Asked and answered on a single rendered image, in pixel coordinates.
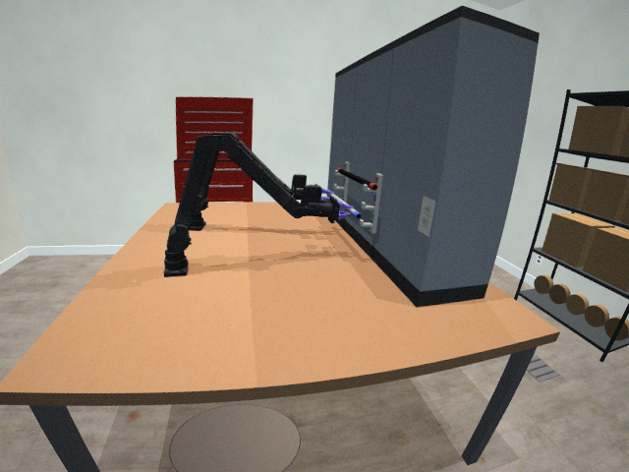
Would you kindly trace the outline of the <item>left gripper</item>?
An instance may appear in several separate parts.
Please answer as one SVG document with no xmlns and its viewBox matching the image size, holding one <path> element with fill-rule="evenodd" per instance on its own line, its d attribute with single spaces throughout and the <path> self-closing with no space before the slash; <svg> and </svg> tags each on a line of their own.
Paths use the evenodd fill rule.
<svg viewBox="0 0 629 472">
<path fill-rule="evenodd" d="M 329 191 L 328 191 L 328 192 L 329 192 Z M 328 192 L 327 192 L 327 190 L 325 191 L 325 190 L 321 189 L 321 190 L 320 190 L 320 196 L 321 196 L 321 194 L 334 194 L 334 193 L 332 193 L 332 192 L 329 192 L 329 193 L 328 193 Z M 330 200 L 330 198 L 329 198 L 329 197 L 321 197 L 321 198 L 322 198 L 323 200 Z"/>
</svg>

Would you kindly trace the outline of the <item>black metal bar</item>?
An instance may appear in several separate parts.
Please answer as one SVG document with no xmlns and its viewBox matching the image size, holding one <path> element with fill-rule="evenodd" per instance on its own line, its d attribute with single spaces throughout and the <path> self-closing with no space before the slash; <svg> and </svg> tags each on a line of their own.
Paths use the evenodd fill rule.
<svg viewBox="0 0 629 472">
<path fill-rule="evenodd" d="M 372 189 L 374 191 L 377 190 L 377 185 L 375 183 L 372 183 L 372 182 L 370 182 L 370 181 L 368 181 L 366 179 L 363 179 L 363 178 L 361 178 L 361 177 L 359 177 L 359 176 L 357 176 L 355 174 L 352 174 L 352 173 L 350 173 L 350 172 L 348 172 L 346 170 L 343 170 L 341 168 L 337 168 L 337 170 L 338 170 L 338 173 L 343 174 L 343 175 L 345 175 L 346 177 L 348 177 L 350 179 L 354 178 L 355 181 L 357 180 L 362 185 L 364 185 L 364 184 L 368 185 L 368 188 L 370 188 L 370 189 Z"/>
</svg>

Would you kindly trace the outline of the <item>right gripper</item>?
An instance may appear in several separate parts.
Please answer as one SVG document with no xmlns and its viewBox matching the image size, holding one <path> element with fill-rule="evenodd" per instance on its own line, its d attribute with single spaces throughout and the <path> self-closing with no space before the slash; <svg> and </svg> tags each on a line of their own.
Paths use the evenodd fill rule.
<svg viewBox="0 0 629 472">
<path fill-rule="evenodd" d="M 319 203 L 319 209 L 321 209 L 321 211 L 318 216 L 330 216 L 328 220 L 331 223 L 335 223 L 334 220 L 340 220 L 346 216 L 352 215 L 350 212 L 339 211 L 340 208 L 353 208 L 352 206 L 342 205 L 342 203 L 340 205 L 340 202 L 332 198 L 334 197 L 330 197 L 331 203 Z"/>
</svg>

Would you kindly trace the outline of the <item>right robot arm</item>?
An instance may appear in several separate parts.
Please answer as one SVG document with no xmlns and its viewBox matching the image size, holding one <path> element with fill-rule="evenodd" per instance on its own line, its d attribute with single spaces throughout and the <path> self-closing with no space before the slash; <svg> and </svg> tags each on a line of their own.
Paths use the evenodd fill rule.
<svg viewBox="0 0 629 472">
<path fill-rule="evenodd" d="M 184 251 L 189 247 L 189 244 L 192 244 L 192 238 L 189 236 L 189 229 L 200 191 L 201 181 L 213 148 L 227 153 L 230 152 L 227 156 L 294 218 L 301 218 L 302 216 L 318 216 L 321 211 L 321 209 L 319 209 L 319 203 L 330 203 L 330 201 L 320 198 L 321 187 L 318 185 L 305 185 L 301 196 L 301 202 L 299 203 L 296 201 L 239 145 L 236 145 L 233 138 L 230 136 L 211 135 L 199 137 L 196 139 L 195 150 L 186 178 L 187 182 L 185 181 L 179 203 L 176 215 L 177 220 L 175 218 L 175 224 L 169 231 L 167 250 L 165 251 L 164 259 L 164 277 L 187 275 L 186 269 L 189 265 L 189 261 L 187 260 L 187 256 L 185 256 Z"/>
</svg>

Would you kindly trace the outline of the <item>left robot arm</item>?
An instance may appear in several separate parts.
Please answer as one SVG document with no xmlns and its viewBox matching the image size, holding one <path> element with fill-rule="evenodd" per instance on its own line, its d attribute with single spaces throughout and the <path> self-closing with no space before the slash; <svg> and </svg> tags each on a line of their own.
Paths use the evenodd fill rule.
<svg viewBox="0 0 629 472">
<path fill-rule="evenodd" d="M 293 191 L 293 188 L 290 189 L 286 184 L 284 184 L 259 158 L 255 156 L 255 154 L 248 147 L 246 147 L 246 145 L 238 138 L 236 134 L 227 133 L 227 134 L 212 134 L 212 135 L 228 135 L 231 138 L 233 138 L 234 141 L 236 140 L 235 144 L 243 148 L 245 152 L 249 156 L 251 156 L 281 187 L 283 187 L 293 198 L 295 198 L 295 200 L 301 199 L 301 196 L 303 194 L 303 188 L 307 184 L 307 175 L 294 174 L 293 180 L 292 180 L 292 187 L 294 187 L 294 191 Z M 210 156 L 209 156 L 209 159 L 208 159 L 205 171 L 204 171 L 204 175 L 201 181 L 200 191 L 197 198 L 196 206 L 193 213 L 192 224 L 189 231 L 201 231 L 206 226 L 206 222 L 203 221 L 203 218 L 201 217 L 201 211 L 208 208 L 207 193 L 208 193 L 209 184 L 211 181 L 211 177 L 213 174 L 213 170 L 214 170 L 219 152 L 220 150 L 218 149 L 213 148 L 211 150 L 211 153 L 210 153 Z M 306 177 L 301 177 L 301 176 L 306 176 Z"/>
</svg>

